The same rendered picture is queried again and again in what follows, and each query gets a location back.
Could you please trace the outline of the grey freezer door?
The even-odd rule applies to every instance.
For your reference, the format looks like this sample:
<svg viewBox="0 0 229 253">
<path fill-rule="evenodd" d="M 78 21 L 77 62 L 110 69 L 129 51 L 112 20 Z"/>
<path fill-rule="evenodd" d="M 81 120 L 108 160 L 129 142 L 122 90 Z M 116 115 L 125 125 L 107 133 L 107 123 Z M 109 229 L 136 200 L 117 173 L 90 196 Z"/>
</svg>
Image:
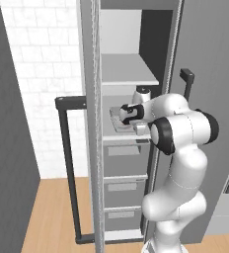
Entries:
<svg viewBox="0 0 229 253">
<path fill-rule="evenodd" d="M 101 0 L 79 0 L 82 56 L 87 100 L 87 122 L 92 187 L 95 252 L 105 253 L 104 168 L 102 143 L 102 88 L 100 52 Z"/>
</svg>

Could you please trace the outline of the grey freezer drawer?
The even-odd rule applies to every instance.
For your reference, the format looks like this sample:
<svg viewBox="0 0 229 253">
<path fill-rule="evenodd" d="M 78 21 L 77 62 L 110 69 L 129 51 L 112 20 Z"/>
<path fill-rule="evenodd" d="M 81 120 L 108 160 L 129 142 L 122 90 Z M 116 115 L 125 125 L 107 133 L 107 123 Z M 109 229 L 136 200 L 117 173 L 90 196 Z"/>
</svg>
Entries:
<svg viewBox="0 0 229 253">
<path fill-rule="evenodd" d="M 144 175 L 148 166 L 148 139 L 108 140 L 104 142 L 104 175 Z"/>
<path fill-rule="evenodd" d="M 105 207 L 121 208 L 140 206 L 147 179 L 147 175 L 105 177 Z"/>
<path fill-rule="evenodd" d="M 138 229 L 141 207 L 120 207 L 105 209 L 105 231 Z"/>
</svg>

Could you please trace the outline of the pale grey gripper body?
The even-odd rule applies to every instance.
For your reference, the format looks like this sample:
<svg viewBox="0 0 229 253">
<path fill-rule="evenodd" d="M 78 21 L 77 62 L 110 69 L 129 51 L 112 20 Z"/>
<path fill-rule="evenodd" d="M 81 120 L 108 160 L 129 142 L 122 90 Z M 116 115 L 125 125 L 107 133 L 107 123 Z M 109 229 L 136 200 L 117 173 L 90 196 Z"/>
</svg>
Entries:
<svg viewBox="0 0 229 253">
<path fill-rule="evenodd" d="M 149 131 L 148 123 L 135 123 L 132 126 L 137 135 L 144 135 Z"/>
</svg>

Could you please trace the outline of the grey freezer rack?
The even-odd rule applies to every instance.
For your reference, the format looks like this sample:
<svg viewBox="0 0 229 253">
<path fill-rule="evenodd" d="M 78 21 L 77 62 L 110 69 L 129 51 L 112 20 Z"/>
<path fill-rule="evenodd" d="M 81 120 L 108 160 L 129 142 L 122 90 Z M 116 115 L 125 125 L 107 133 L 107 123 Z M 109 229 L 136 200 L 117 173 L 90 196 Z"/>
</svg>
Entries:
<svg viewBox="0 0 229 253">
<path fill-rule="evenodd" d="M 159 81 L 139 54 L 103 54 L 105 85 L 158 85 Z"/>
<path fill-rule="evenodd" d="M 150 139 L 150 131 L 144 135 L 137 135 L 134 132 L 116 132 L 111 121 L 110 107 L 121 107 L 123 104 L 130 104 L 132 96 L 103 96 L 102 97 L 102 123 L 104 140 L 136 140 Z"/>
</svg>

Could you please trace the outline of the grey fridge freezer cabinet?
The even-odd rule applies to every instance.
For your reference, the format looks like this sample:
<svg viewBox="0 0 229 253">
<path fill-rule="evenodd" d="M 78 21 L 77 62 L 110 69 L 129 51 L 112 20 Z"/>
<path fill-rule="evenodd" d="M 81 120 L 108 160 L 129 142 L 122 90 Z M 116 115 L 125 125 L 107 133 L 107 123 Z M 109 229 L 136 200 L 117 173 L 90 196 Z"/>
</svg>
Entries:
<svg viewBox="0 0 229 253">
<path fill-rule="evenodd" d="M 170 91 L 184 0 L 101 0 L 100 46 L 103 54 L 139 54 L 158 85 L 105 85 L 103 96 L 128 96 L 140 91 L 155 98 Z M 153 190 L 158 150 L 151 139 L 144 195 Z M 142 241 L 147 222 L 138 229 L 105 231 L 108 243 Z"/>
</svg>

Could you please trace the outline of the clear meat container with shrimp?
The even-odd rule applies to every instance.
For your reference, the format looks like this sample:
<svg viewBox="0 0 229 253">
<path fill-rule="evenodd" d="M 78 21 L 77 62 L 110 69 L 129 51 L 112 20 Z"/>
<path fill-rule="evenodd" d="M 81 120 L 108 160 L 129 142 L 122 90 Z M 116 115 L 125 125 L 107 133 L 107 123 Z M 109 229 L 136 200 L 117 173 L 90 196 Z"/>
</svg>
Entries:
<svg viewBox="0 0 229 253">
<path fill-rule="evenodd" d="M 134 132 L 132 125 L 124 125 L 119 119 L 119 107 L 110 107 L 110 115 L 116 132 Z"/>
</svg>

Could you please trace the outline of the grey fridge door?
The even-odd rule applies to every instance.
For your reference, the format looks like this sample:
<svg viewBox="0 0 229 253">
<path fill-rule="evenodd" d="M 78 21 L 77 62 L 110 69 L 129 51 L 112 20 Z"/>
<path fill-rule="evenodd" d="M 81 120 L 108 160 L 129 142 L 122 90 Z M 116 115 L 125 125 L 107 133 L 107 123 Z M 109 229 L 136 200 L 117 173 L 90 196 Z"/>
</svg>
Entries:
<svg viewBox="0 0 229 253">
<path fill-rule="evenodd" d="M 185 0 L 171 91 L 182 94 L 182 68 L 194 74 L 190 107 L 213 115 L 217 139 L 201 149 L 208 159 L 200 191 L 207 201 L 204 215 L 181 235 L 184 244 L 199 243 L 206 235 L 229 176 L 229 0 Z"/>
</svg>

